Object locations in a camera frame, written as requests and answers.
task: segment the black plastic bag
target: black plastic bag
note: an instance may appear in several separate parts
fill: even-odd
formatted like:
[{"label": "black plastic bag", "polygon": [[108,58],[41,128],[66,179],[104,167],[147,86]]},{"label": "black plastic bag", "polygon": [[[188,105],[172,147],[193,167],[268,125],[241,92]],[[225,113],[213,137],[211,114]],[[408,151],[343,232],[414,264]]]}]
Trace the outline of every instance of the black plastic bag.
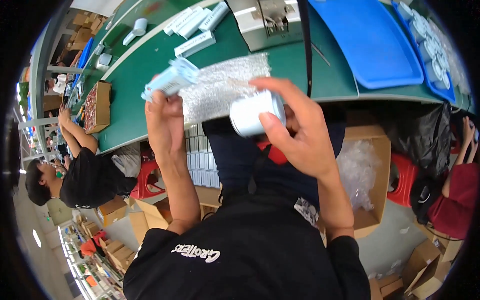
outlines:
[{"label": "black plastic bag", "polygon": [[375,110],[393,150],[437,178],[450,163],[450,104],[388,103]]}]

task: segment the green table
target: green table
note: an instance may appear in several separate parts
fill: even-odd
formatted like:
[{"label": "green table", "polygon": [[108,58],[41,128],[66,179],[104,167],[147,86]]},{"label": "green table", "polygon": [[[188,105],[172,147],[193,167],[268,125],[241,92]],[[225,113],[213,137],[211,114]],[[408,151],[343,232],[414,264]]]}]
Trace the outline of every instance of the green table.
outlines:
[{"label": "green table", "polygon": [[[113,61],[110,66],[115,64],[116,68],[111,67],[108,74],[105,71],[95,70],[94,66],[98,56],[93,55],[82,75],[85,82],[85,91],[89,91],[100,79],[112,83],[110,126],[101,131],[97,136],[102,153],[147,137],[144,100],[140,97],[140,93],[144,90],[144,85],[151,80],[154,74],[160,73],[168,67],[168,60],[175,59],[173,48],[185,41],[181,36],[167,36],[163,31],[148,39],[149,32],[152,35],[151,31],[158,25],[163,23],[157,29],[163,28],[168,18],[182,11],[187,6],[197,3],[196,0],[178,0],[174,3],[163,3],[161,9],[145,14],[147,8],[155,2],[154,0],[142,0],[140,2],[127,0],[123,6],[137,3],[136,7],[123,16],[121,22],[112,28],[106,36],[99,39],[106,46],[105,52],[113,55]],[[198,4],[211,4],[213,2],[215,1],[205,0]],[[123,6],[121,9],[126,12],[128,8]],[[211,9],[214,6],[215,4],[212,4],[207,7]],[[391,7],[388,5],[386,7],[393,13]],[[146,17],[149,21],[147,36],[137,37],[128,46],[123,46],[121,44],[123,38],[131,30],[133,22],[139,17]],[[377,90],[369,90],[362,87],[356,82],[330,30],[313,10],[310,11],[310,21],[312,42],[321,49],[331,64],[331,67],[329,67],[313,51],[312,99],[315,101],[390,99],[442,103],[440,98],[429,91],[425,83]],[[215,45],[189,57],[189,60],[199,68],[250,54],[237,29],[235,18],[232,14],[229,14],[223,20],[214,34],[217,40]],[[131,52],[131,50],[129,51],[131,47],[136,49],[127,55],[127,51]],[[287,77],[306,92],[305,51],[302,42],[281,45],[262,51],[269,53],[272,76]],[[470,111],[473,111],[474,107],[469,105],[468,98],[465,95],[461,95],[459,91],[456,91],[456,97],[457,106],[460,106],[462,109],[467,109],[470,106]]]}]

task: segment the black hair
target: black hair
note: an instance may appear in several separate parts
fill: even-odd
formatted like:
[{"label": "black hair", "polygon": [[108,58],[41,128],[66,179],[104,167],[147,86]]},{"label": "black hair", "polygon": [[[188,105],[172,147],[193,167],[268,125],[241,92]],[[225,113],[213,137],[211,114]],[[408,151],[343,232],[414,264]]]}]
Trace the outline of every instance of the black hair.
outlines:
[{"label": "black hair", "polygon": [[40,160],[34,159],[28,164],[27,179],[25,181],[25,188],[27,189],[28,198],[38,206],[43,206],[51,199],[52,194],[46,185],[39,183],[43,172],[38,169]]}]

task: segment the silver foil mat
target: silver foil mat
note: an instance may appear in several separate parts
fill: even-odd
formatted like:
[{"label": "silver foil mat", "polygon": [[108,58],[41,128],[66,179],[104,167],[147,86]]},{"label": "silver foil mat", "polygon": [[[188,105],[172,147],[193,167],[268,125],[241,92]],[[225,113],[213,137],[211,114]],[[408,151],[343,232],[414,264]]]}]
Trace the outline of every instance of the silver foil mat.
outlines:
[{"label": "silver foil mat", "polygon": [[185,127],[229,115],[230,104],[256,91],[247,82],[270,76],[268,53],[258,53],[200,69],[198,83],[181,89]]}]

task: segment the white shirt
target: white shirt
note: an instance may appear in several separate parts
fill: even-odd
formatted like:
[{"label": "white shirt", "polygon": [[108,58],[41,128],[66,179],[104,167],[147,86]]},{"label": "white shirt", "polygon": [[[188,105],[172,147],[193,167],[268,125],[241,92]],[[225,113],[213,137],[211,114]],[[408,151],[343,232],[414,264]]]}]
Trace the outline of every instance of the white shirt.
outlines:
[{"label": "white shirt", "polygon": [[67,87],[67,74],[60,74],[57,76],[57,83],[53,86],[53,91],[55,93],[63,94],[65,88]]}]

